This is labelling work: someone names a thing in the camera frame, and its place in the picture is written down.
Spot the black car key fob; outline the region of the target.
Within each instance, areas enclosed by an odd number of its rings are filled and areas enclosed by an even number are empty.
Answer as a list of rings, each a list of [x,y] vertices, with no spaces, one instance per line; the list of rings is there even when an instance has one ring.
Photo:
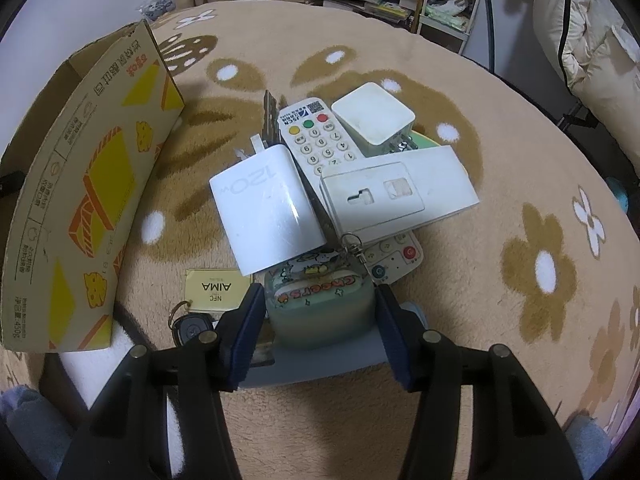
[[[182,300],[168,316],[168,327],[176,347],[183,347],[200,333],[214,329],[214,319],[208,313],[192,312],[189,300]]]

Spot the yellow AIMA NFC tag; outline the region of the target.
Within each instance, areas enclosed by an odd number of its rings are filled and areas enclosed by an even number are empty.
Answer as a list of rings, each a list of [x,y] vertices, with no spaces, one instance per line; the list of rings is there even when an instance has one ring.
[[[238,269],[191,269],[186,271],[184,300],[188,310],[221,318],[240,306],[253,277]]]

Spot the grey blue device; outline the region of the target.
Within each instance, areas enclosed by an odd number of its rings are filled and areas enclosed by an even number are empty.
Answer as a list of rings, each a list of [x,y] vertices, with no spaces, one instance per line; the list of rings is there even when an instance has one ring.
[[[376,327],[349,340],[311,350],[296,350],[275,342],[272,360],[250,366],[242,375],[231,377],[235,387],[254,388],[309,382],[360,370],[387,361],[386,351]]]

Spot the green earbuds case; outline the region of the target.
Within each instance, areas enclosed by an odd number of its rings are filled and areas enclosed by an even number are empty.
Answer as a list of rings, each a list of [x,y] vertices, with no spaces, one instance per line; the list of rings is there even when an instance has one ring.
[[[374,284],[357,258],[314,250],[265,273],[266,308],[276,341],[317,349],[359,336],[374,321]]]

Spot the white 120W charger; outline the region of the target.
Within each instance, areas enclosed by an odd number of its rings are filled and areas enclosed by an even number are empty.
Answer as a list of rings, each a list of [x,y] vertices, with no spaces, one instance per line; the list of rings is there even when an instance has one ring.
[[[290,150],[250,137],[254,154],[209,179],[236,265],[247,276],[326,244]]]

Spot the white rectangular power adapter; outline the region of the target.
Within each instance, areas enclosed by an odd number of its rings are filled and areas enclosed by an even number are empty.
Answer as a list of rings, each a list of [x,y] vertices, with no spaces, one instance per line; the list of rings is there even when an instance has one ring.
[[[366,246],[447,218],[480,202],[450,146],[359,159],[320,178],[339,237]]]

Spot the brown cardboard box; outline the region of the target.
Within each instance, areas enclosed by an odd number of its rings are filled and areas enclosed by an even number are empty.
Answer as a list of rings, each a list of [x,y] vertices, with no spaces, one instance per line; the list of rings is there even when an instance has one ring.
[[[4,152],[24,176],[2,213],[1,341],[17,352],[111,341],[118,277],[155,162],[183,109],[150,26],[65,60]]]

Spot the green cartoon coaster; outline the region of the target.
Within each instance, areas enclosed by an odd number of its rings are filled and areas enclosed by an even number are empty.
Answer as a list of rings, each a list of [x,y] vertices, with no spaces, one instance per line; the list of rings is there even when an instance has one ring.
[[[398,143],[398,150],[401,152],[426,150],[427,148],[439,147],[439,143],[414,130],[411,130],[409,133],[402,134]]]

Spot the metal keys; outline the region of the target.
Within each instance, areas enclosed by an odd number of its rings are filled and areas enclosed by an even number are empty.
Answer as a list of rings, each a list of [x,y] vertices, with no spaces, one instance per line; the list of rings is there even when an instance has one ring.
[[[262,98],[262,107],[264,108],[264,122],[262,123],[262,142],[266,148],[281,144],[282,136],[280,133],[279,105],[277,100],[269,90],[266,90]]]

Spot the white cube charger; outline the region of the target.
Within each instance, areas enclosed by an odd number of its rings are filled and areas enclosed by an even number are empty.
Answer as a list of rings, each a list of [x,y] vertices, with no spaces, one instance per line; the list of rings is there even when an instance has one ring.
[[[408,136],[416,114],[375,82],[366,82],[331,105],[364,156],[392,152]]]

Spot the white remote control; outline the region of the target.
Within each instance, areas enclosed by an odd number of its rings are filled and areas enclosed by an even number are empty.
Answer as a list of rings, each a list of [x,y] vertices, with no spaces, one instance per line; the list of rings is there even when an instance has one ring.
[[[320,204],[322,218],[329,218],[320,188],[323,171],[363,159],[362,151],[319,98],[307,98],[282,108],[278,126],[282,140]],[[423,261],[423,249],[411,231],[367,244],[363,253],[366,268],[378,284],[397,282]]]

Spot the white metal rack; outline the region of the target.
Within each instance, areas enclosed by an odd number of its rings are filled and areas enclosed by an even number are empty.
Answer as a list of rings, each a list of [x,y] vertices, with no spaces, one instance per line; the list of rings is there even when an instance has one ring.
[[[462,54],[479,5],[480,0],[423,0],[416,32],[434,44]]]

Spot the white bedding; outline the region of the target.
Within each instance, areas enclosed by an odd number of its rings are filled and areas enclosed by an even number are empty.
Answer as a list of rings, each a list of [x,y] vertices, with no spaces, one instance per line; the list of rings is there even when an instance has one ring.
[[[570,93],[639,166],[639,45],[611,0],[534,0],[536,37]]]

